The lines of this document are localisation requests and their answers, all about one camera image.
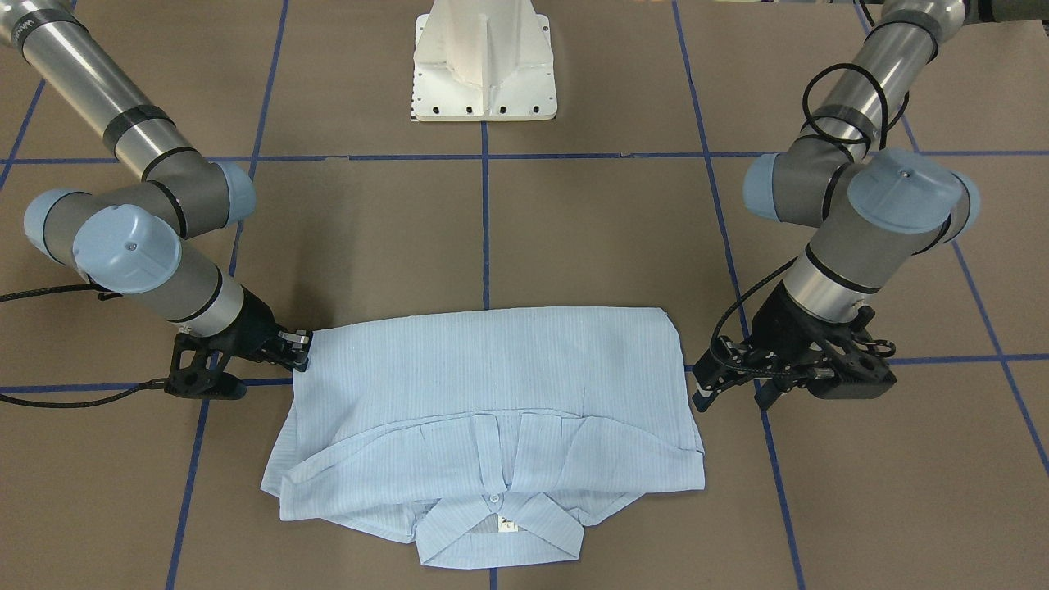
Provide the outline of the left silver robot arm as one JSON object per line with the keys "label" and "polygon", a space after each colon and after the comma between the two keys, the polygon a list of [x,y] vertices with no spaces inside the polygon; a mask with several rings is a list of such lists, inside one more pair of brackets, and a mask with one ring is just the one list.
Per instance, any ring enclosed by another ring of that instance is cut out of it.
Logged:
{"label": "left silver robot arm", "polygon": [[747,209],[815,234],[767,277],[774,288],[738,343],[713,332],[693,367],[697,410],[720,393],[764,381],[767,410],[802,388],[816,398],[873,399],[897,381],[896,347],[870,336],[870,300],[911,256],[951,243],[975,224],[973,180],[913,151],[889,130],[915,79],[962,27],[1044,21],[1045,1],[885,1],[854,60],[817,108],[802,90],[802,129],[790,148],[757,157],[744,182]]}

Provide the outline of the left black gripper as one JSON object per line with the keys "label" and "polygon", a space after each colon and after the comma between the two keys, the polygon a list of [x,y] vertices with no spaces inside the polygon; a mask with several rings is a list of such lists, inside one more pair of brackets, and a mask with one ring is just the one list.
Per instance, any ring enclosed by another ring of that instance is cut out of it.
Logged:
{"label": "left black gripper", "polygon": [[834,324],[804,311],[779,283],[754,316],[749,337],[735,343],[720,330],[738,305],[730,305],[713,331],[713,360],[700,360],[692,368],[698,412],[708,410],[723,391],[753,379],[764,379],[761,393],[808,389],[809,370],[820,358],[813,343],[817,324]]}

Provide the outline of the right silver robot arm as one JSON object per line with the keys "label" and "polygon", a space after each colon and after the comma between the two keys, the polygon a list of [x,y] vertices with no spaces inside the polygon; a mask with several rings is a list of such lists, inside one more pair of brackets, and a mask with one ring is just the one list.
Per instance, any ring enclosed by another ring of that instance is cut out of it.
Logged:
{"label": "right silver robot arm", "polygon": [[254,212],[247,171],[205,159],[68,2],[4,1],[2,41],[140,178],[105,193],[39,195],[24,213],[30,243],[82,279],[146,307],[207,354],[305,370],[311,332],[278,324],[259,297],[191,244]]}

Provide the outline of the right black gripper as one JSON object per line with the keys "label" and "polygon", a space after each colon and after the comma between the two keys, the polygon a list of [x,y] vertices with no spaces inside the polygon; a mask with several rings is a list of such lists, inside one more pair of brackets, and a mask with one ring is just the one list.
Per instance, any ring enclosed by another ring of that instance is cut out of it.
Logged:
{"label": "right black gripper", "polygon": [[256,295],[243,290],[243,305],[232,325],[221,333],[221,365],[238,357],[305,372],[314,332],[290,331],[277,324],[272,310]]}

